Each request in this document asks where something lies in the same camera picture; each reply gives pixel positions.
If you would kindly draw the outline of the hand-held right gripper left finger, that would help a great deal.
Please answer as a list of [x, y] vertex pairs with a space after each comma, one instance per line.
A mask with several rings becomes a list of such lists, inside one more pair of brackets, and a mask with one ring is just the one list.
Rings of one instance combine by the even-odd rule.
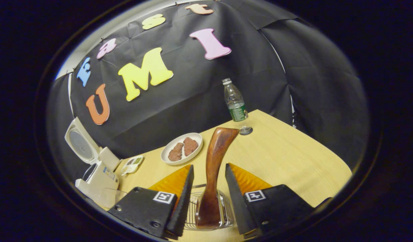
[[108, 213], [152, 236], [176, 240], [183, 235], [193, 181], [188, 164], [148, 189], [134, 187]]

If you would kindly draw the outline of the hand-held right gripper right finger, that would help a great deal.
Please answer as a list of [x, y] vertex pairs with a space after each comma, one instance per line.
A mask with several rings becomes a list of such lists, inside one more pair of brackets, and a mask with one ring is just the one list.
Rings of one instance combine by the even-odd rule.
[[285, 184], [269, 185], [232, 163], [226, 164], [225, 177], [238, 230], [244, 237], [287, 230], [315, 210]]

